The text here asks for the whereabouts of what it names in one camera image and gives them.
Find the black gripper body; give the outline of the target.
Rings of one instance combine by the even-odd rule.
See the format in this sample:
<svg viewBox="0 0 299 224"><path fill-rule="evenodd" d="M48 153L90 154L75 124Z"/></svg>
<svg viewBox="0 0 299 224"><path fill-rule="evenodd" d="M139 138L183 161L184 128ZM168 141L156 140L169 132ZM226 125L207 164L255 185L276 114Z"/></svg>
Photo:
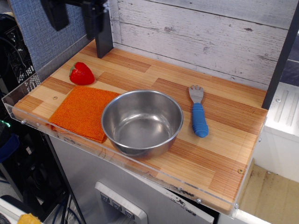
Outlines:
<svg viewBox="0 0 299 224"><path fill-rule="evenodd" d="M109 11L109 3L107 0L41 0L42 2L64 2L65 5L72 5L81 8L82 4L102 4L105 8L104 12Z"/></svg>

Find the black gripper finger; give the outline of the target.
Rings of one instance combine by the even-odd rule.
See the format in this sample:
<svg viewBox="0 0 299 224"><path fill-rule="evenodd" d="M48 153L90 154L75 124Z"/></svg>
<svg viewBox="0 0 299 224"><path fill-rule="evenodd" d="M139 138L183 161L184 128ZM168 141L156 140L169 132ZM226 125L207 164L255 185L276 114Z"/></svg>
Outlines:
<svg viewBox="0 0 299 224"><path fill-rule="evenodd" d="M69 24L66 5L64 2L42 2L42 7L56 31L60 31Z"/></svg>
<svg viewBox="0 0 299 224"><path fill-rule="evenodd" d="M82 4L82 15L88 39L95 38L102 30L104 11L102 4Z"/></svg>

